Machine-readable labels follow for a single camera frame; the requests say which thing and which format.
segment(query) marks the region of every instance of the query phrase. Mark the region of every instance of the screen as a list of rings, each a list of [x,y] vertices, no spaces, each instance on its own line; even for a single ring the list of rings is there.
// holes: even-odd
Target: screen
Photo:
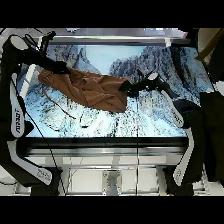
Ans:
[[[133,83],[140,78],[136,69],[144,75],[155,71],[181,99],[197,105],[199,93],[213,88],[202,63],[195,60],[196,49],[190,47],[50,45],[48,56],[81,71],[128,77]],[[44,95],[38,81],[41,70],[37,66],[33,73],[25,104],[45,137],[186,136],[174,124],[166,98],[156,90],[141,91],[138,98],[128,97],[125,113],[112,113],[86,108],[46,86],[48,96],[74,120]],[[41,135],[35,128],[28,137]]]

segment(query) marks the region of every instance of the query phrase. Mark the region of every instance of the rocky mountain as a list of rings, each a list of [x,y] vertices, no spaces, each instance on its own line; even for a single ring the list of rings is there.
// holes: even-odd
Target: rocky mountain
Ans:
[[[79,51],[75,45],[51,45],[48,56],[54,60],[63,60],[73,68],[100,74],[88,60],[85,46]],[[211,88],[211,84],[201,63],[194,60],[195,56],[196,50],[193,48],[148,46],[140,56],[116,60],[110,67],[110,74],[128,77],[132,82],[136,82],[137,68],[145,75],[152,70],[157,71],[177,94],[199,104],[198,92]],[[128,98],[127,110],[121,114],[85,108],[72,102],[59,91],[45,86],[48,96],[76,118],[71,119],[42,93],[41,84],[37,79],[40,70],[37,68],[32,77],[26,106],[46,137],[185,135],[183,130],[174,125],[168,102],[157,91],[142,91],[138,100]],[[35,129],[29,136],[40,134]]]

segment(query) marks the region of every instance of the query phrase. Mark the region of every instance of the brown garment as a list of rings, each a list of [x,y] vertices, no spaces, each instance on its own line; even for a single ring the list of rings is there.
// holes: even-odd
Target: brown garment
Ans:
[[[71,74],[53,74],[51,71],[43,70],[38,79],[83,106],[125,112],[127,93],[118,89],[128,79],[68,69]]]

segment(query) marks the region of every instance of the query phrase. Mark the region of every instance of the metal bracket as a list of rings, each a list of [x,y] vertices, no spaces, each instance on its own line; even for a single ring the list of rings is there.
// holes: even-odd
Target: metal bracket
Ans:
[[[119,196],[122,193],[122,178],[120,170],[104,170],[102,177],[102,194],[104,196]]]

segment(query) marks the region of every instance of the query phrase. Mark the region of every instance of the folded fabric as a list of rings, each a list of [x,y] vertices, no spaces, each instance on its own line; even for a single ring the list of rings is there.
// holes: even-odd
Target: folded fabric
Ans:
[[[127,78],[68,69],[71,74],[53,74],[51,71],[43,70],[38,79],[83,106],[111,112],[125,112],[127,93],[119,91],[119,88],[128,80]]]

